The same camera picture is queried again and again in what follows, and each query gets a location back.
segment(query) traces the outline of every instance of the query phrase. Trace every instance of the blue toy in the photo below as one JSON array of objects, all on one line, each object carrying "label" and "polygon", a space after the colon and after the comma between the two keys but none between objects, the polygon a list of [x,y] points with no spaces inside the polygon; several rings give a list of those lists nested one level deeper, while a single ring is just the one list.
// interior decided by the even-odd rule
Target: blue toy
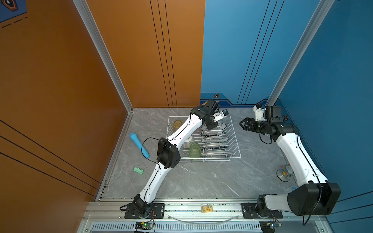
[{"label": "blue toy", "polygon": [[137,134],[135,133],[130,133],[129,138],[136,144],[136,146],[139,148],[141,151],[142,147],[142,153],[145,157],[150,158],[149,153],[145,150],[145,148],[142,146],[142,143],[140,142],[139,138],[137,137]]}]

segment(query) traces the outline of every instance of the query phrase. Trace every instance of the white plate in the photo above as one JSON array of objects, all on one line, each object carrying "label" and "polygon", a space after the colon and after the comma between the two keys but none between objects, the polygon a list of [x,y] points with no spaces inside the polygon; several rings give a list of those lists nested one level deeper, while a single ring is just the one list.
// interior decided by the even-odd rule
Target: white plate
[{"label": "white plate", "polygon": [[205,142],[215,143],[215,142],[226,142],[228,140],[229,139],[227,139],[225,137],[222,137],[222,136],[213,136],[213,137],[206,137],[206,138],[202,139],[201,142],[203,142],[203,143],[205,143]]},{"label": "white plate", "polygon": [[228,144],[223,143],[207,143],[206,145],[201,146],[201,149],[222,149],[228,147]]},{"label": "white plate", "polygon": [[200,133],[200,135],[201,136],[219,136],[219,135],[221,136],[226,133],[227,132],[224,130],[212,129],[212,130],[203,131],[202,133]]},{"label": "white plate", "polygon": [[226,152],[226,151],[209,151],[206,153],[203,153],[202,156],[226,156],[226,155],[231,155],[232,153]]},{"label": "white plate", "polygon": [[[225,129],[225,128],[227,128],[227,125],[224,124],[224,123],[222,123],[222,122],[219,122],[219,123],[217,124],[217,127],[213,128],[213,129],[220,129],[220,130],[223,130],[223,129]],[[206,131],[206,130],[208,130],[208,129],[207,129],[207,126],[206,126],[206,125],[203,125],[203,126],[201,127],[201,130],[202,130],[202,131]]]}]

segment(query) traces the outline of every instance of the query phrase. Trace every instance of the gray marble surface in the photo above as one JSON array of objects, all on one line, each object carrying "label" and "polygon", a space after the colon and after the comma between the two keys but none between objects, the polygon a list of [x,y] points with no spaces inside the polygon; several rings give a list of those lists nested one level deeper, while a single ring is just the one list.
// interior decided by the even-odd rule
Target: gray marble surface
[{"label": "gray marble surface", "polygon": [[[111,174],[105,198],[133,198],[148,181],[155,164],[146,160],[129,138],[135,132],[140,141],[166,137],[169,116],[188,116],[190,108],[135,108],[119,157]],[[266,145],[257,133],[244,131],[239,122],[255,117],[252,108],[228,108],[236,132],[241,158],[230,162],[180,162],[166,176],[157,198],[169,197],[248,197],[285,194],[296,186],[293,179],[282,182],[276,171],[285,159],[276,143]],[[156,161],[157,141],[144,144]],[[133,170],[144,170],[139,174]]]}]

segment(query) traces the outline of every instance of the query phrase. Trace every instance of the vent grille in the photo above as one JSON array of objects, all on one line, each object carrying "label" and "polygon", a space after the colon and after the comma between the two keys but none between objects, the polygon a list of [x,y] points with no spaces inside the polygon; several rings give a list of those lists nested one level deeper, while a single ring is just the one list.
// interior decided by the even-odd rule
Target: vent grille
[{"label": "vent grille", "polygon": [[[93,222],[91,231],[93,232],[133,232],[135,222],[119,221],[109,222]],[[175,221],[156,221],[157,233],[173,233],[173,232],[262,232],[258,221],[231,222],[220,225],[216,224],[183,224]]]},{"label": "vent grille", "polygon": [[128,230],[133,231],[135,225],[131,223],[120,223],[120,222],[95,222],[92,225],[92,231],[97,230]]}]

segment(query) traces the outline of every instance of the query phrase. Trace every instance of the green terminal block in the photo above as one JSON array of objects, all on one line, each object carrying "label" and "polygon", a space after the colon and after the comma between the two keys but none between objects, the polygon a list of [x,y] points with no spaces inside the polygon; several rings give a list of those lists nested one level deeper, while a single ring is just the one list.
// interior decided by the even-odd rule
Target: green terminal block
[{"label": "green terminal block", "polygon": [[137,172],[137,173],[140,173],[140,174],[143,174],[144,173],[144,170],[138,168],[138,167],[135,167],[134,168],[134,171]]}]

